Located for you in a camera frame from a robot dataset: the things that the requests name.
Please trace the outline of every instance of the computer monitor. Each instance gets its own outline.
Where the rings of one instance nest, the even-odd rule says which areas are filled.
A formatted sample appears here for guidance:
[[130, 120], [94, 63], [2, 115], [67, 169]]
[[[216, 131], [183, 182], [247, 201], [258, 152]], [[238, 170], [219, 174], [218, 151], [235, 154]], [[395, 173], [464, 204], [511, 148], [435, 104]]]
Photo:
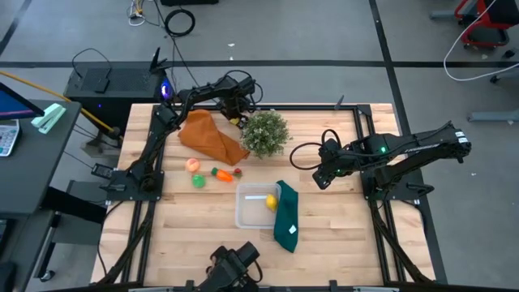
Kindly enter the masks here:
[[44, 111], [0, 82], [0, 120], [35, 118]]

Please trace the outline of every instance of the desk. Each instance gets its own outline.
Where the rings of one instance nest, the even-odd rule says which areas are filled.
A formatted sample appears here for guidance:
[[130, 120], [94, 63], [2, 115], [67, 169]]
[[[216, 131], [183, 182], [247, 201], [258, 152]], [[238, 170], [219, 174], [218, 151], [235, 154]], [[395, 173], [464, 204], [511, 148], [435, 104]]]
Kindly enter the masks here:
[[[41, 109], [54, 103], [31, 102]], [[77, 102], [58, 104], [65, 106], [66, 112], [47, 135], [38, 132], [31, 119], [21, 119], [23, 134], [14, 153], [0, 159], [0, 217], [15, 220], [0, 261], [16, 264], [15, 289], [19, 291], [27, 286], [54, 218], [54, 211], [37, 207], [47, 192], [81, 109]]]
[[[392, 105], [373, 104], [371, 109], [377, 132], [398, 134]], [[151, 112], [152, 105], [132, 106], [118, 163], [120, 169], [128, 167], [144, 148]], [[336, 279], [340, 286], [382, 284], [373, 224], [359, 175], [336, 178], [326, 191], [321, 191], [311, 171], [296, 170], [288, 159], [297, 145], [320, 142], [322, 132], [328, 128], [336, 130], [343, 143], [356, 140], [353, 115], [332, 110], [279, 113], [288, 121], [294, 139], [286, 145], [282, 156], [261, 161], [251, 155], [241, 161], [236, 166], [244, 175], [238, 182], [211, 178], [213, 167], [225, 170], [232, 167], [182, 146], [174, 133], [168, 137], [162, 163], [164, 193], [155, 211], [145, 286], [184, 286], [189, 279], [198, 285], [205, 278], [209, 256], [220, 245], [238, 248], [246, 241], [251, 241], [261, 254], [258, 261], [264, 271], [262, 286], [327, 286], [331, 279]], [[239, 130], [223, 116], [215, 113], [213, 118], [220, 131], [239, 138]], [[201, 160], [199, 172], [207, 178], [202, 189], [191, 185], [191, 175], [184, 170], [190, 157]], [[316, 147], [302, 148], [295, 157], [299, 164], [320, 162]], [[239, 229], [234, 223], [238, 183], [274, 183], [280, 179], [299, 192], [299, 239], [294, 254], [274, 241], [272, 230]], [[133, 208], [134, 203], [125, 202], [105, 222], [101, 254], [107, 267], [114, 264], [126, 247]], [[434, 278], [420, 214], [400, 202], [392, 202], [392, 212], [402, 247], [426, 276]], [[134, 255], [131, 280], [135, 280], [139, 251], [137, 248]], [[386, 252], [392, 279], [396, 280], [388, 247]], [[258, 278], [254, 267], [251, 271], [251, 276]], [[92, 281], [102, 276], [98, 260]]]

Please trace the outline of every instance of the green plant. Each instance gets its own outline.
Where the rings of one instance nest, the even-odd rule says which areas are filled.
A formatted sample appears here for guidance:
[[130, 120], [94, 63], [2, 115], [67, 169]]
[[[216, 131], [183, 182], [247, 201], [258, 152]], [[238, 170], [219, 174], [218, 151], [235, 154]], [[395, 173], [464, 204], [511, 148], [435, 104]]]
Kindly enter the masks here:
[[286, 120], [275, 111], [259, 112], [249, 118], [243, 129], [242, 146], [263, 159], [273, 154], [282, 154], [283, 146], [291, 140]]

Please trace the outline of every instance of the black desk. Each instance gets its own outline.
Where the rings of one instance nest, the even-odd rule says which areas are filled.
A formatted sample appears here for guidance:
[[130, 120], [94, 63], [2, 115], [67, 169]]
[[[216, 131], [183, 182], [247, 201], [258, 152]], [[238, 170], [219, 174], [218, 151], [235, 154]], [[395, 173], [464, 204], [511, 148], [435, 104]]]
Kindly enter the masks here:
[[[45, 109], [53, 101], [31, 101]], [[23, 134], [14, 153], [0, 159], [0, 217], [15, 220], [0, 262], [16, 264], [15, 290], [24, 291], [40, 255], [55, 211], [39, 209], [50, 180], [71, 135], [81, 106], [77, 102], [59, 102], [66, 113], [47, 135], [20, 120]]]

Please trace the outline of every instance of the plastic container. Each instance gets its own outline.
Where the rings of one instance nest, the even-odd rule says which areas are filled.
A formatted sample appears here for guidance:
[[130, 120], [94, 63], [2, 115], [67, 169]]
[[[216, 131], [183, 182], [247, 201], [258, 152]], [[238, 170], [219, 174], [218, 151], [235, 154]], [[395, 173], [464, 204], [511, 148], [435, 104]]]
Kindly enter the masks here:
[[267, 194], [277, 200], [281, 187], [277, 183], [240, 183], [236, 189], [236, 226], [244, 229], [274, 229], [276, 214], [265, 203]]

